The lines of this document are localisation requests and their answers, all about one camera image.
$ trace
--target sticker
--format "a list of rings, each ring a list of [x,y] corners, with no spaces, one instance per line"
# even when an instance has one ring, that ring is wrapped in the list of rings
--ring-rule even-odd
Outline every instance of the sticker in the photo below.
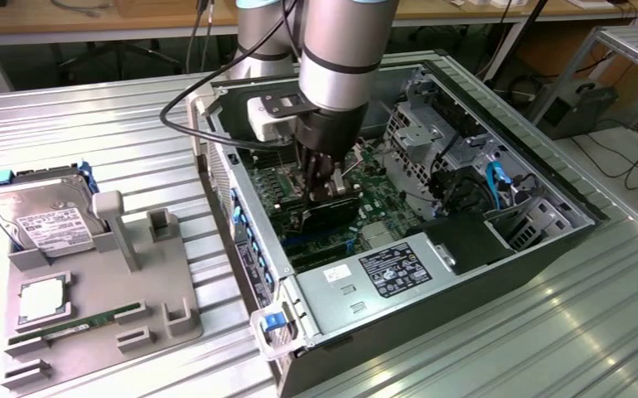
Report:
[[[328,282],[335,282],[336,280],[352,275],[348,264],[339,265],[337,267],[324,270],[323,274],[325,275]]]
[[[431,280],[431,275],[408,243],[367,255],[360,259],[376,291],[384,298],[412,289]]]
[[[93,240],[77,207],[17,218],[16,223],[44,253]]]

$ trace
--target white table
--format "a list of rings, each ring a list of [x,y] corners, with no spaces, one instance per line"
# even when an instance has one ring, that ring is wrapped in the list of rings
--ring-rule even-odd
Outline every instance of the white table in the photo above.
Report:
[[[393,27],[425,27],[445,25],[479,25],[497,23],[499,17],[469,17],[468,12],[463,12],[464,17],[441,17],[433,19],[396,19]],[[495,71],[501,65],[505,54],[512,47],[517,34],[521,32],[527,15],[517,13],[516,17],[507,17],[504,22],[512,23],[512,29],[505,36],[503,46],[495,56],[495,60],[488,68],[485,80],[495,75]],[[571,14],[571,15],[547,15],[545,12],[539,16],[537,22],[553,21],[580,21],[580,20],[603,20],[619,19],[620,13],[600,12],[594,14]],[[224,25],[212,28],[212,35],[229,35],[237,33],[236,25]],[[48,44],[66,43],[82,41],[112,41],[112,40],[140,40],[166,37],[186,37],[190,34],[189,27],[168,27],[150,29],[128,29],[128,30],[92,30],[82,32],[45,32],[45,33],[16,33],[0,34],[0,46],[14,46],[25,44]],[[603,72],[603,67],[594,70],[595,74]],[[0,93],[12,91],[12,85],[6,75],[0,68]]]

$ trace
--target cable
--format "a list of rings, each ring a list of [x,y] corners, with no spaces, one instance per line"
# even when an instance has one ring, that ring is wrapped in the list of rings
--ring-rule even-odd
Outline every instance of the cable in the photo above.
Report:
[[[299,45],[296,44],[296,41],[293,40],[293,35],[292,35],[292,28],[288,26],[288,14],[291,13],[291,10],[287,10],[287,0],[281,0],[281,19],[284,21],[284,27],[287,28],[287,35],[288,35],[288,42],[292,45],[292,52],[293,55],[296,56],[296,60],[300,63],[300,51],[299,51]]]
[[[82,14],[85,14],[88,17],[92,17],[92,18],[101,17],[101,14],[93,10],[104,10],[105,8],[109,8],[112,6],[112,4],[109,3],[102,3],[96,6],[70,6],[69,4],[65,4],[64,2],[61,2],[60,0],[50,0],[50,3],[56,7],[62,8],[65,10],[81,12]]]
[[[289,12],[293,10],[293,6],[296,5],[296,2],[297,0],[292,1]],[[267,35],[264,35],[264,37],[247,50],[247,52],[244,52],[240,56],[237,56],[224,67],[217,69],[214,72],[212,72],[205,77],[202,77],[196,83],[193,83],[193,85],[190,85],[190,87],[188,87],[184,91],[181,91],[181,93],[164,106],[158,114],[158,119],[161,120],[161,123],[166,127],[169,127],[170,129],[174,129],[180,133],[188,134],[192,137],[198,137],[214,143],[221,143],[222,145],[229,145],[237,148],[244,148],[244,149],[255,150],[255,151],[275,151],[277,148],[285,147],[291,144],[291,142],[289,143],[255,143],[255,142],[244,141],[240,139],[232,139],[197,129],[190,129],[189,127],[185,127],[181,124],[176,124],[170,122],[166,118],[168,113],[173,109],[173,107],[181,102],[181,100],[184,100],[188,94],[190,94],[198,87],[209,83],[218,75],[221,75],[229,69],[232,69],[233,66],[236,66],[240,62],[243,62],[255,53],[257,48],[264,46],[264,43],[267,43],[267,40],[269,40],[269,37],[276,33],[276,31],[279,31],[279,28],[281,27],[281,23],[283,23],[283,20],[279,20],[273,24],[272,28],[268,30]]]
[[[512,5],[512,0],[507,0],[505,10],[503,11],[503,16],[499,18],[499,22],[497,22],[500,26],[503,25],[503,22],[505,21],[507,12],[509,11],[511,5]],[[491,60],[487,62],[483,69],[480,69],[480,71],[475,74],[476,76],[479,76],[487,70],[487,68],[491,67],[492,63],[495,62],[495,57],[497,56],[499,49],[503,47],[503,43],[505,42],[505,36],[507,36],[507,30],[503,28],[503,35],[499,38],[497,47],[495,47],[495,52],[492,54]]]
[[[622,172],[620,174],[608,174],[606,172],[606,170],[603,170],[603,167],[600,167],[600,165],[598,164],[598,162],[594,160],[594,158],[591,157],[591,155],[588,155],[588,152],[586,152],[586,150],[583,149],[583,146],[582,144],[573,139],[573,137],[569,137],[569,140],[571,142],[579,147],[579,149],[582,150],[583,154],[586,155],[586,157],[588,158],[588,160],[594,163],[594,166],[596,166],[598,170],[603,173],[603,175],[608,178],[618,178],[620,176],[624,176],[626,174],[630,173],[630,170],[632,168],[627,168],[624,172]]]
[[[596,60],[596,58],[594,57],[594,51],[591,51],[591,58],[594,58],[594,63],[584,66],[583,68],[579,68],[573,71],[573,73],[580,73],[580,72],[584,72],[590,69],[594,69],[596,66],[599,66],[602,64],[602,62],[607,61],[610,59],[610,57],[614,55],[612,51],[610,51],[600,60]],[[523,108],[524,106],[527,106],[531,101],[516,101],[515,100],[515,94],[517,93],[516,89],[517,89],[517,85],[521,84],[521,83],[531,83],[531,86],[532,86],[532,91],[533,91],[533,95],[536,95],[536,93],[539,92],[539,89],[541,88],[541,86],[544,85],[544,83],[541,83],[537,79],[552,79],[555,77],[559,77],[559,74],[556,75],[537,75],[537,74],[527,74],[527,75],[519,75],[516,76],[511,81],[509,81],[509,84],[507,85],[507,90],[505,90],[505,99],[507,99],[507,102],[509,103],[509,105],[515,108]]]
[[[433,199],[428,199],[427,197],[420,197],[419,195],[416,195],[415,193],[411,193],[408,191],[403,191],[407,195],[409,195],[411,197],[415,197],[416,199],[421,199],[423,201],[433,201]]]
[[[436,154],[436,156],[433,157],[433,162],[431,163],[431,167],[428,168],[428,174],[433,174],[433,166],[436,165],[436,162],[439,162],[443,157],[445,156],[445,154],[448,153],[448,151],[451,150],[451,148],[453,147],[455,145],[455,142],[459,140],[459,134],[455,133],[453,134],[453,137],[451,138],[451,141],[448,141],[447,143],[447,146],[445,148],[439,152],[439,154]]]
[[[208,30],[205,31],[205,40],[202,40],[202,57],[200,60],[200,71],[205,71],[205,59],[208,58],[209,30],[212,29],[212,16],[216,13],[216,0],[209,0]]]
[[[632,9],[635,16],[632,17],[634,19],[638,19],[638,7],[632,4],[632,2],[628,0],[628,6]]]
[[[196,39],[197,27],[200,26],[200,18],[202,17],[202,9],[197,9],[196,21],[193,22],[193,30],[189,32],[188,48],[185,49],[185,73],[189,73],[189,52],[193,48],[193,40]]]
[[[573,137],[571,137],[571,141],[573,142],[573,144],[579,147],[579,149],[582,150],[583,154],[586,155],[586,157],[588,158],[588,160],[594,163],[594,166],[596,166],[598,170],[602,172],[602,174],[608,177],[608,178],[618,178],[618,177],[622,177],[622,176],[626,176],[626,179],[623,181],[623,184],[624,184],[624,187],[626,189],[628,189],[628,191],[635,191],[638,189],[638,186],[636,187],[631,187],[628,185],[628,179],[630,179],[630,175],[632,174],[632,171],[635,169],[638,169],[638,160],[635,162],[632,162],[630,160],[630,158],[623,155],[620,152],[618,152],[616,150],[614,150],[612,148],[607,147],[606,145],[603,145],[600,142],[598,142],[598,140],[591,137],[590,135],[586,134],[586,136],[594,141],[594,143],[596,143],[602,148],[607,149],[610,152],[615,153],[618,156],[620,156],[632,166],[626,169],[624,172],[619,173],[619,174],[610,174],[608,172],[606,172],[600,166],[600,164],[598,164],[596,160],[594,160],[594,158],[591,157],[591,155],[586,152],[586,150],[583,149],[582,145],[579,144],[579,142],[573,139]]]

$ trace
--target white label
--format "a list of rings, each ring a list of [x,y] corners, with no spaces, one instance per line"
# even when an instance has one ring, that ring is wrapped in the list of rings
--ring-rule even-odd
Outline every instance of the white label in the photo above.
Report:
[[[42,252],[82,245],[93,239],[77,207],[25,216],[16,222]]]
[[[323,271],[325,275],[325,279],[328,282],[335,282],[336,280],[351,276],[351,269],[348,268],[348,264],[339,265],[337,267],[332,267]]]

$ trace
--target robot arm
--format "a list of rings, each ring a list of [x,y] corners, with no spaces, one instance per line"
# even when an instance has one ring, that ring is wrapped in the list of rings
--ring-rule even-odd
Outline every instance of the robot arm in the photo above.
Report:
[[[241,9],[240,46],[256,42],[267,32],[265,27],[256,27],[257,24],[271,26],[280,18],[279,0],[252,3],[263,5]],[[307,106],[301,107],[303,111],[297,114],[300,123],[295,141],[305,184],[315,200],[327,194],[332,196],[336,186],[343,186],[340,175],[344,156],[357,140],[397,3],[399,0],[303,2],[305,11],[301,18],[303,56],[297,94]],[[301,14],[300,10],[301,7],[293,10],[293,22]],[[260,75],[260,70],[276,70],[279,61],[291,63],[287,30],[281,31],[284,34],[268,41],[261,52],[257,51],[245,60],[253,63],[255,73],[251,75]],[[245,66],[239,73],[247,75],[249,69]]]

